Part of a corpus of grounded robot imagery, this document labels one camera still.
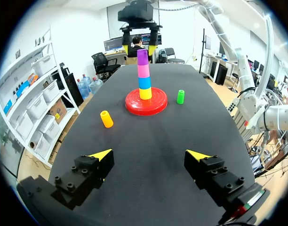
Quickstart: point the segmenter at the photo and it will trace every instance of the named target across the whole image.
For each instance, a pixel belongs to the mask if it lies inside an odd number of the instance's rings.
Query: white storage bin
[[[55,116],[47,114],[41,121],[39,130],[44,134],[47,141],[51,143],[56,138],[60,126],[55,121]]]
[[[35,153],[39,154],[43,159],[46,158],[47,152],[50,148],[49,142],[44,138],[43,134],[39,131],[35,131],[30,143],[33,143],[33,150]]]
[[[47,109],[47,103],[45,102],[42,92],[37,94],[27,105],[27,112],[35,119],[39,119]]]
[[[15,130],[21,135],[23,140],[26,140],[33,128],[33,123],[27,114],[27,110],[19,115],[13,123]]]
[[[54,54],[44,56],[32,64],[32,68],[39,77],[43,76],[54,67],[56,67]]]
[[[49,84],[43,90],[43,96],[44,96],[46,102],[51,102],[60,92],[56,81],[57,81],[57,79],[55,79],[53,82],[51,82],[51,84]]]

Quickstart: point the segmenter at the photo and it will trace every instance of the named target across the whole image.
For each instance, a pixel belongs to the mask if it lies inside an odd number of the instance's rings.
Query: red ring base
[[[158,88],[152,87],[152,98],[142,100],[139,89],[131,91],[125,98],[126,109],[136,115],[149,116],[160,113],[167,106],[166,93]]]

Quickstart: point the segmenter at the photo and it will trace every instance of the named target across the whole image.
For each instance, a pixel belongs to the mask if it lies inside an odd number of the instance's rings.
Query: purple cup
[[[138,57],[138,65],[148,64],[148,53],[146,49],[137,50],[136,55]]]

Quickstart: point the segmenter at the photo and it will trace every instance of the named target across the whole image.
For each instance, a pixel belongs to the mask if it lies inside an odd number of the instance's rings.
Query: orange cup
[[[112,118],[108,111],[102,111],[100,113],[100,117],[102,119],[102,122],[106,128],[110,128],[114,125],[114,122],[112,121]]]

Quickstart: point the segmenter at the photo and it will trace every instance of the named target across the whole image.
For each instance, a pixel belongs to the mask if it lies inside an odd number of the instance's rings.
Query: ceiling
[[[39,7],[66,7],[87,10],[101,10],[125,0],[39,0]]]
[[[41,0],[39,7],[66,7],[97,11],[121,2],[125,2],[125,0]],[[225,15],[248,30],[251,30],[263,42],[267,43],[265,22],[262,14],[268,14],[269,10],[264,7],[260,0],[233,0],[232,4],[231,0],[217,0],[217,2],[224,9]],[[288,70],[288,37],[279,25],[278,20],[272,14],[271,18],[274,28],[275,55],[285,63]]]

